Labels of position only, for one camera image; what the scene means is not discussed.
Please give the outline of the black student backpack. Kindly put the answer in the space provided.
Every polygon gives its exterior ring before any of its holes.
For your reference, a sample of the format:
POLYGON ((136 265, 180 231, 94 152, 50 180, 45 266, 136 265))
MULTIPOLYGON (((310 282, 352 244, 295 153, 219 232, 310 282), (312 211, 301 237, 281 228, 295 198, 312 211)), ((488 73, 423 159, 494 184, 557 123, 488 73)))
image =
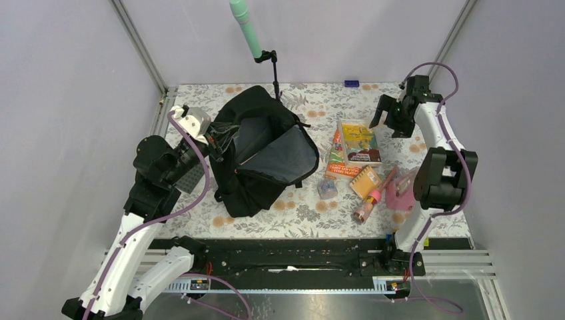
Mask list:
POLYGON ((222 159, 209 159, 215 200, 231 217, 270 209, 287 187, 301 187, 318 169, 320 155, 308 125, 264 87, 255 85, 233 97, 213 122, 234 133, 222 159))

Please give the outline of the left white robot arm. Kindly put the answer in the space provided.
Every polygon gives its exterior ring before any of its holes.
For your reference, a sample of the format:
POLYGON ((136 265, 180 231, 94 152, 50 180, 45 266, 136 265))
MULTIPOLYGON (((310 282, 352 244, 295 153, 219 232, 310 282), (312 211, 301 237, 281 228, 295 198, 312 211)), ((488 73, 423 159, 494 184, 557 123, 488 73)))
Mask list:
POLYGON ((62 314, 70 319, 142 319, 149 305, 182 273, 205 269, 205 245, 183 236, 161 261, 134 280, 149 245, 173 217, 181 195, 177 182, 194 167, 203 168, 208 179, 205 157, 221 159, 238 130, 237 125, 213 122, 202 142, 187 137, 171 147, 159 135, 140 141, 133 163, 135 184, 111 249, 88 289, 66 300, 62 314))

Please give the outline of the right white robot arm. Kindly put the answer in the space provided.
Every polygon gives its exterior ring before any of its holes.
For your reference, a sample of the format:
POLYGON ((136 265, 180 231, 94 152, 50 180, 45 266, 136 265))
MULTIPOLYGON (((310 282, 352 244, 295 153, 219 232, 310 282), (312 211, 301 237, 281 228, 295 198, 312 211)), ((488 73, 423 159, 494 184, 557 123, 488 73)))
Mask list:
POLYGON ((462 211, 478 164, 477 153, 465 149, 456 138, 444 97, 433 93, 429 85, 427 75, 408 76, 400 84, 399 97, 380 97, 369 125, 373 128, 383 123, 392 129, 394 138, 409 138, 418 127, 427 146, 412 185, 416 203, 382 256, 384 270, 393 275, 405 270, 408 256, 422 249, 436 218, 462 211))

